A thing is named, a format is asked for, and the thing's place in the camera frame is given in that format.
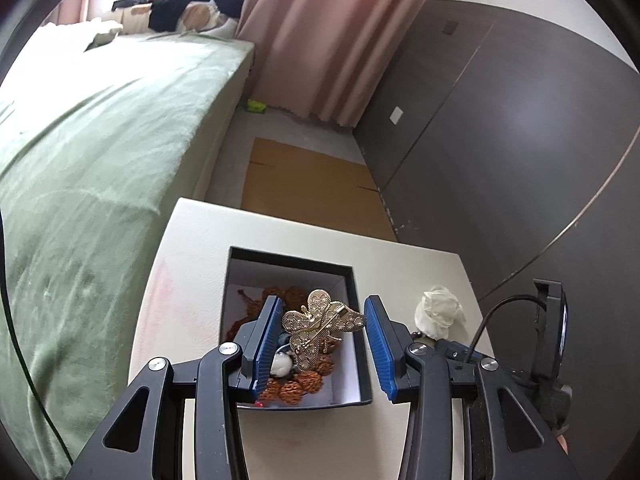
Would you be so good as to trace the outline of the person's right hand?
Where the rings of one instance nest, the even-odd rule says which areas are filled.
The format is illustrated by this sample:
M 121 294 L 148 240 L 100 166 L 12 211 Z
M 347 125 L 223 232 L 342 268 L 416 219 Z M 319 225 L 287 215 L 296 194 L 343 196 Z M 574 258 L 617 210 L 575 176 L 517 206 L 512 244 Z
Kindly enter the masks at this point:
M 568 454 L 568 443 L 565 437 L 562 434 L 558 434 L 556 436 L 556 440 L 559 442 L 559 445 L 561 445 L 561 448 L 563 449 L 564 453 Z

